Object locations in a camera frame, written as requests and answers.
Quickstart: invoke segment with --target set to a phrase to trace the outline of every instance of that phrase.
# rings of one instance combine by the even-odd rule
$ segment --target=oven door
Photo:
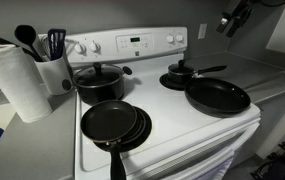
[[[250,125],[238,138],[233,140],[228,146],[216,152],[212,156],[201,162],[189,166],[180,172],[166,176],[165,180],[221,180],[230,167],[237,151],[254,134],[259,123]]]

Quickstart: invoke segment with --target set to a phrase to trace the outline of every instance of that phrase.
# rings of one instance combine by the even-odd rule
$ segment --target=paper towel roll
[[[0,45],[0,89],[26,123],[52,112],[22,48]]]

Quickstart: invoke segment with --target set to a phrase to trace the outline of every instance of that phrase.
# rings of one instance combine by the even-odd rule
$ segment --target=stovetop
[[[159,81],[167,73],[168,66],[180,59],[183,54],[117,64],[119,67],[128,66],[133,71],[131,76],[125,76],[123,101],[143,109],[152,121],[149,137],[137,148],[121,153],[127,175],[248,124],[260,115],[253,104],[245,112],[227,119],[208,116],[194,109],[183,91],[168,89]],[[108,179],[110,154],[81,134],[79,121],[90,106],[85,103],[78,103],[78,106],[81,112],[76,125],[76,174]]]

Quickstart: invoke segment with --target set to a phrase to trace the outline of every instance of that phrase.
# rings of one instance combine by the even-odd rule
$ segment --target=nonstick pan
[[[82,133],[93,142],[110,146],[112,180],[126,179],[119,148],[121,138],[130,132],[136,121],[137,113],[134,107],[118,100],[96,104],[82,117]]]
[[[241,88],[214,78],[193,78],[185,85],[185,95],[197,110],[215,117],[230,117],[251,103]]]

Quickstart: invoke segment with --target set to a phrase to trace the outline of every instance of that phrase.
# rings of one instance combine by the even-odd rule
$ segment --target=gray countertop
[[[221,72],[204,74],[246,86],[282,69],[230,53],[218,53],[187,61],[195,69],[227,65]],[[285,77],[248,91],[252,102],[261,103],[285,94]],[[49,99],[53,113],[34,123],[23,123],[16,114],[0,139],[0,179],[72,179],[74,167],[74,91]]]

